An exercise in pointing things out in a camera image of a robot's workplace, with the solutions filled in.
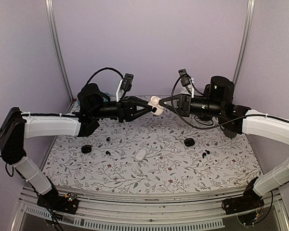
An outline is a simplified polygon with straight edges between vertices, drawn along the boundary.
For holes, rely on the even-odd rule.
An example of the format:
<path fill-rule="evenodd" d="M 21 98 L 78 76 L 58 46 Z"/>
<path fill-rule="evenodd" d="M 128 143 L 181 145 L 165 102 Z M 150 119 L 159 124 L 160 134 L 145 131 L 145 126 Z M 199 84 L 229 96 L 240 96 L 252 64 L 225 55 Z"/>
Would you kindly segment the cream earbud charging case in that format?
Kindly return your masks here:
<path fill-rule="evenodd" d="M 155 116 L 162 115 L 164 113 L 165 108 L 159 104 L 161 100 L 158 96 L 151 96 L 147 105 L 152 107 L 151 113 Z"/>

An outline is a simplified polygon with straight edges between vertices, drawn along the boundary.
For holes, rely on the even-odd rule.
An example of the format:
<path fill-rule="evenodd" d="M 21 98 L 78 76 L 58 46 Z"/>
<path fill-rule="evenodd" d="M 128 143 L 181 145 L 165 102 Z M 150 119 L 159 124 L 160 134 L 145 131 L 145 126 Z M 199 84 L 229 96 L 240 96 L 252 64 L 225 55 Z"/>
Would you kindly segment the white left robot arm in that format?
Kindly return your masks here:
<path fill-rule="evenodd" d="M 112 101 L 97 84 L 85 85 L 78 94 L 80 110 L 69 114 L 31 114 L 10 109 L 0 128 L 0 157 L 43 195 L 44 202 L 52 209 L 62 205 L 61 196 L 27 156 L 24 140 L 46 136 L 88 137 L 100 126 L 99 119 L 111 118 L 119 122 L 133 121 L 152 111 L 152 107 L 134 96 Z"/>

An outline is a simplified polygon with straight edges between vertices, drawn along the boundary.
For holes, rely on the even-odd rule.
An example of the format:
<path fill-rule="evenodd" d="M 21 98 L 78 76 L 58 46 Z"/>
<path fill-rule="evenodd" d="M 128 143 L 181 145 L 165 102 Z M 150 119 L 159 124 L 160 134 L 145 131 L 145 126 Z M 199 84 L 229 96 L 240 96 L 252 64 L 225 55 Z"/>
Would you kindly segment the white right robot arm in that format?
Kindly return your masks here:
<path fill-rule="evenodd" d="M 146 102 L 137 97 L 129 100 L 143 107 L 142 113 L 156 115 L 168 109 L 185 121 L 190 115 L 216 117 L 218 126 L 235 134 L 269 138 L 289 146 L 289 120 L 260 113 L 246 106 L 233 104 L 234 83 L 225 77 L 213 76 L 203 94 L 171 94 L 168 98 L 152 97 Z M 251 209 L 269 191 L 289 182 L 289 157 L 268 173 L 254 178 L 240 197 L 239 205 Z"/>

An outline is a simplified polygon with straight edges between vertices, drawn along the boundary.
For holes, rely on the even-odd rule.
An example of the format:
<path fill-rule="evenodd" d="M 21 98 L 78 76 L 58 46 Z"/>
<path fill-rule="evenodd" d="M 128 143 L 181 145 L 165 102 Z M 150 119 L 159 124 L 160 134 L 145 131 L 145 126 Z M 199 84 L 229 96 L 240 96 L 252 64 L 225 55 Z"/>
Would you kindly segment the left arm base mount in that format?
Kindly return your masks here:
<path fill-rule="evenodd" d="M 49 210 L 75 215 L 79 205 L 77 194 L 69 192 L 65 195 L 60 195 L 55 185 L 48 177 L 47 179 L 51 184 L 51 189 L 44 195 L 39 194 L 37 205 Z"/>

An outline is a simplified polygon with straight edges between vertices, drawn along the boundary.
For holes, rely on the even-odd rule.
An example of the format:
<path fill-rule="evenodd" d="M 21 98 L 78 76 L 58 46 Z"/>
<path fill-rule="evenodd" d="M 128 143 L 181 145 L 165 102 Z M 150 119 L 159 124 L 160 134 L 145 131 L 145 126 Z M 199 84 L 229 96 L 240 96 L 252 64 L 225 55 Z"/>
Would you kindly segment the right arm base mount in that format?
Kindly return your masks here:
<path fill-rule="evenodd" d="M 227 198 L 222 201 L 222 209 L 226 212 L 227 215 L 240 213 L 264 206 L 264 200 L 262 199 L 262 196 L 257 195 L 253 191 L 254 183 L 257 179 L 258 177 L 250 181 L 242 196 Z"/>

